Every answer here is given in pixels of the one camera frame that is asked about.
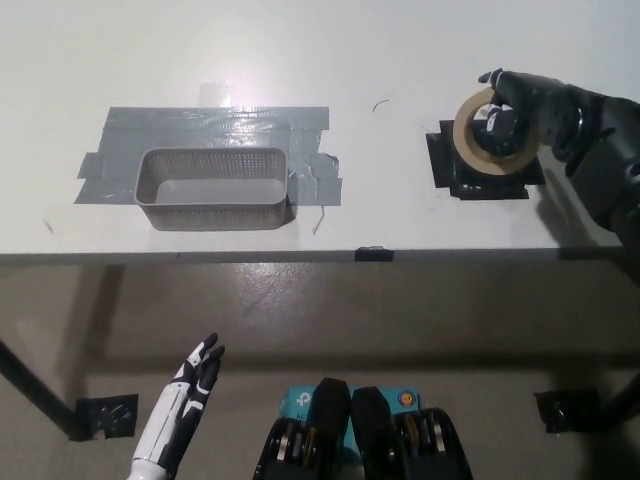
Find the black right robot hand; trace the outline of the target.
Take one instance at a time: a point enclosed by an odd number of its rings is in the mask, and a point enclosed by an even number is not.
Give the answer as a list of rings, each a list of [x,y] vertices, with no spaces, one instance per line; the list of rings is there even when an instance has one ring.
[[[613,132],[605,123],[607,97],[542,75],[498,68],[478,82],[489,86],[497,100],[535,128],[553,156],[571,163]]]

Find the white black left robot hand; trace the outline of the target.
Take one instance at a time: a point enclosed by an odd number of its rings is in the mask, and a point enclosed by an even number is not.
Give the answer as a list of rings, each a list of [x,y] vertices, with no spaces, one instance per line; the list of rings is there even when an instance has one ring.
[[[213,333],[186,357],[149,416],[133,453],[134,464],[155,465],[168,476],[177,472],[217,381],[224,352]]]

